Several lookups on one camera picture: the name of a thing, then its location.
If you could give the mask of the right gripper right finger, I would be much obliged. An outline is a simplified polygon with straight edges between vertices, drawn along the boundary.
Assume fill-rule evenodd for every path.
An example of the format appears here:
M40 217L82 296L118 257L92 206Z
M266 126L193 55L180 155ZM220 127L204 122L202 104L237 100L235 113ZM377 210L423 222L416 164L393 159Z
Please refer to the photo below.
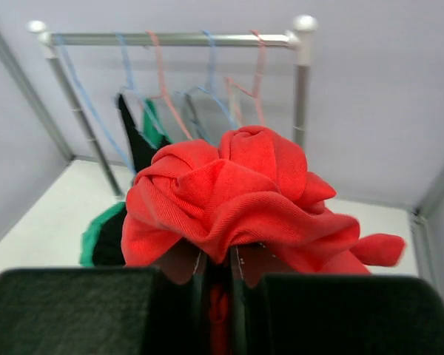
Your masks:
M444 305L407 276L297 274L259 245L233 247L236 354L444 354Z

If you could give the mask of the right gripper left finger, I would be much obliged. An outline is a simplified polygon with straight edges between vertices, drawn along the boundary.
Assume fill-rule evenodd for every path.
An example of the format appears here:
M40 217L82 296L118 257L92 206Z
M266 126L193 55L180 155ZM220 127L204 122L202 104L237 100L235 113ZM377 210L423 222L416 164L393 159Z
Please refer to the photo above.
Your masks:
M146 268L0 273L0 354L205 354L206 255L179 242Z

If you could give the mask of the red tank top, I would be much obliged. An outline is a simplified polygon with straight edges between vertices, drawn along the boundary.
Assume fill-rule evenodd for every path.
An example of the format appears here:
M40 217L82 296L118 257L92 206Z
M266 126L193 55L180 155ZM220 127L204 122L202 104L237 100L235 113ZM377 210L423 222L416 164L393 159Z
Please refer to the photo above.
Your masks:
M303 150L262 126L160 149L126 200L121 250L128 266L149 266L181 241L214 264L258 245L303 274L367 275L392 267L406 248L394 234L361 234L357 218L335 213L335 190L309 171Z

